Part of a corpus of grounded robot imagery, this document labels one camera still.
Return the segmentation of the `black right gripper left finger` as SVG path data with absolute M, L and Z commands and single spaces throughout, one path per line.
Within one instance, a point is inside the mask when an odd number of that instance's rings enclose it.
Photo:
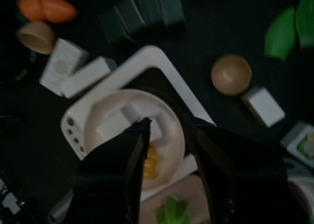
M 71 224 L 140 224 L 150 135 L 145 118 L 85 157 L 74 179 Z

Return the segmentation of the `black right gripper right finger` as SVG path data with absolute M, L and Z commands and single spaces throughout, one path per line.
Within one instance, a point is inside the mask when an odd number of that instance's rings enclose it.
M 225 129 L 200 125 L 194 155 L 213 224 L 308 224 L 273 151 Z

